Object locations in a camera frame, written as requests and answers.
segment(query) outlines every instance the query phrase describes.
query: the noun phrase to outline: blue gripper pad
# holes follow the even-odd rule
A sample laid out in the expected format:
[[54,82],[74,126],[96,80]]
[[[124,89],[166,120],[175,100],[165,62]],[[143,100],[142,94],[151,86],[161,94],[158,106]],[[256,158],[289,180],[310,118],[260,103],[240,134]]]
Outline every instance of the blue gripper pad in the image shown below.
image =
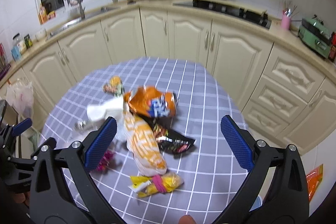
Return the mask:
[[251,172],[254,167],[252,150],[239,133],[239,127],[235,122],[233,122],[232,119],[224,116],[220,123],[220,129],[233,154],[235,155],[240,167],[247,169],[248,172]]
[[96,137],[85,153],[84,168],[88,172],[95,170],[117,133],[117,122],[112,118]]

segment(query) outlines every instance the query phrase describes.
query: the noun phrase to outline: stove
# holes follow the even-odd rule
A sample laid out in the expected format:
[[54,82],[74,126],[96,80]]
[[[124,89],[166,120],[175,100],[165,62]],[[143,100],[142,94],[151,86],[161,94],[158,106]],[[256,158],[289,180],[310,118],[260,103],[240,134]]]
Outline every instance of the stove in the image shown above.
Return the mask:
[[173,5],[184,7],[195,7],[214,12],[222,13],[229,16],[234,16],[242,20],[255,23],[261,27],[269,29],[272,21],[268,19],[267,13],[258,14],[248,9],[234,7],[228,4],[218,3],[215,0],[193,0],[180,3],[173,3]]

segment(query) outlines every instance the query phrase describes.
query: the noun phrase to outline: white plastic bag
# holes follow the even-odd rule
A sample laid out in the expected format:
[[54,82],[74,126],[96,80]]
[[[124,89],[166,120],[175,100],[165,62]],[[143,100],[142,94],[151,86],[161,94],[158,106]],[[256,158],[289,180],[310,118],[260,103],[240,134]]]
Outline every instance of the white plastic bag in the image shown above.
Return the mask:
[[19,115],[24,118],[33,118],[34,92],[30,81],[18,79],[7,88],[6,101]]

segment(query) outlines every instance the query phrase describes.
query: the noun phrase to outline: pink utensil holder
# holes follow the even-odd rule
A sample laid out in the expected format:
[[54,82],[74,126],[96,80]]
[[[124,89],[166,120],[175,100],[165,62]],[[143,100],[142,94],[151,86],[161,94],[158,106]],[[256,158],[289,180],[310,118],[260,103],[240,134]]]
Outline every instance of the pink utensil holder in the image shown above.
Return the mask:
[[282,15],[282,20],[281,20],[281,28],[289,30],[289,27],[291,25],[291,17],[288,17],[286,15]]

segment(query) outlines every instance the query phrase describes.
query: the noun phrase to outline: blue checkered tablecloth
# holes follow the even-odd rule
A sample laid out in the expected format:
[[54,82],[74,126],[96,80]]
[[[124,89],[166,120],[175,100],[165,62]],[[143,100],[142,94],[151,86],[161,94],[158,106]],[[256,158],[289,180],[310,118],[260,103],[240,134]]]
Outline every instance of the blue checkered tablecloth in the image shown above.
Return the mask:
[[[161,91],[175,92],[179,103],[172,127],[196,139],[196,149],[175,159],[164,153],[169,170],[177,172],[184,184],[169,194],[139,199],[128,188],[129,176],[138,170],[124,144],[113,141],[116,151],[106,173],[91,172],[96,185],[127,223],[177,223],[182,215],[191,215],[197,223],[212,221],[228,205],[247,175],[224,139],[220,122],[229,114],[240,128],[247,129],[244,118],[232,99],[206,69],[194,62],[160,58],[129,60],[93,71],[68,90],[50,113],[42,131],[42,143],[48,137],[57,140],[57,148],[68,147],[78,139],[73,130],[78,120],[86,120],[86,107],[112,98],[103,85],[119,75],[125,91],[154,85]],[[81,208],[86,208],[68,169],[64,169],[68,187]]]

